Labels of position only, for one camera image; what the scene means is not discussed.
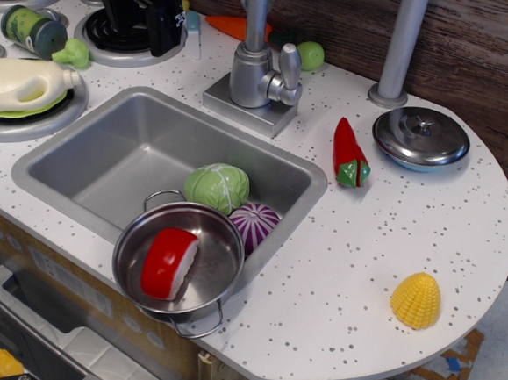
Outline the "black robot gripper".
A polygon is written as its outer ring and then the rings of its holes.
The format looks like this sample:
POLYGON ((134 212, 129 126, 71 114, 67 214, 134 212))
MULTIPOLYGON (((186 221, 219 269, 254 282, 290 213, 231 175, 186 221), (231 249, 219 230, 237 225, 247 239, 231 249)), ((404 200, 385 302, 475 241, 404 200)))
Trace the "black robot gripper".
POLYGON ((118 32, 137 23, 147 26, 152 56, 161 57, 181 42, 182 0, 103 0, 112 27, 118 32))

